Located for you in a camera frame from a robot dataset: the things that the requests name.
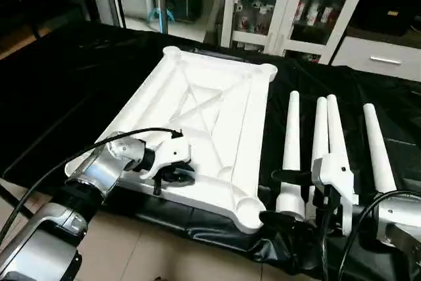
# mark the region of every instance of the white tray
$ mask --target white tray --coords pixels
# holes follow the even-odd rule
[[[259,213],[265,210],[257,186],[268,85],[277,69],[177,47],[163,51],[160,63],[98,140],[115,131],[152,126],[182,129],[191,144],[195,184],[163,187],[161,197],[229,217],[242,232],[252,234],[262,226]],[[154,148],[170,134],[134,137]],[[88,155],[68,163],[67,176]],[[123,174],[118,185],[153,194],[153,181],[130,179]]]

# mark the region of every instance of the white drawer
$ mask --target white drawer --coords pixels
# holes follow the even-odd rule
[[[384,42],[347,36],[332,65],[421,81],[421,49]]]

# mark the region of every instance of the floor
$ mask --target floor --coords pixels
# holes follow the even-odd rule
[[[150,24],[146,20],[126,17],[127,29],[159,32],[159,21],[153,20]],[[168,21],[168,33],[172,36],[192,39],[203,42],[206,34],[207,15],[202,14],[201,18],[195,23],[171,22]]]
[[[0,180],[17,198],[25,189]],[[35,194],[26,206],[35,212],[49,197]],[[0,225],[12,207],[0,199]],[[25,225],[19,216],[8,233],[4,246]],[[157,277],[169,281],[311,281],[300,275],[291,277],[268,265],[249,261],[215,247],[183,240],[156,226],[100,212],[89,224],[79,246],[82,267],[77,281],[152,281]]]
[[[38,30],[40,36],[44,36],[50,32],[47,28],[41,28]],[[31,44],[35,41],[35,36],[33,35],[29,26],[22,26],[18,30],[15,30],[11,34],[0,38],[0,59],[4,59],[10,54],[18,51],[19,49]]]

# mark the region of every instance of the black plastic sheet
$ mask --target black plastic sheet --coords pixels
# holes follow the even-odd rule
[[[270,174],[279,169],[284,150],[289,93],[300,92],[301,164],[309,170],[316,100],[335,94],[355,191],[361,201],[374,192],[362,106],[373,103],[385,138],[398,188],[421,191],[421,85],[398,78],[301,61],[250,55],[210,47],[152,32],[123,30],[100,24],[67,26],[10,56],[1,66],[1,131],[3,177],[31,186],[44,172],[92,143],[162,58],[176,45],[188,51],[221,53],[250,63],[272,63],[278,75],[270,85],[260,161],[259,197],[274,209],[280,185]],[[62,185],[63,171],[42,190]],[[154,222],[178,235],[230,249],[251,260],[320,277],[318,268],[303,270],[292,236],[264,226],[242,234],[220,215],[116,188],[105,207],[112,212]],[[332,273],[339,265],[345,239],[328,240]],[[356,243],[344,279],[406,280],[407,264],[396,249],[378,243]]]

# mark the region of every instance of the white cabinet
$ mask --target white cabinet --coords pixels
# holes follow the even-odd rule
[[[347,36],[333,66],[421,81],[421,49]]]
[[[226,0],[221,46],[328,64],[358,0]]]

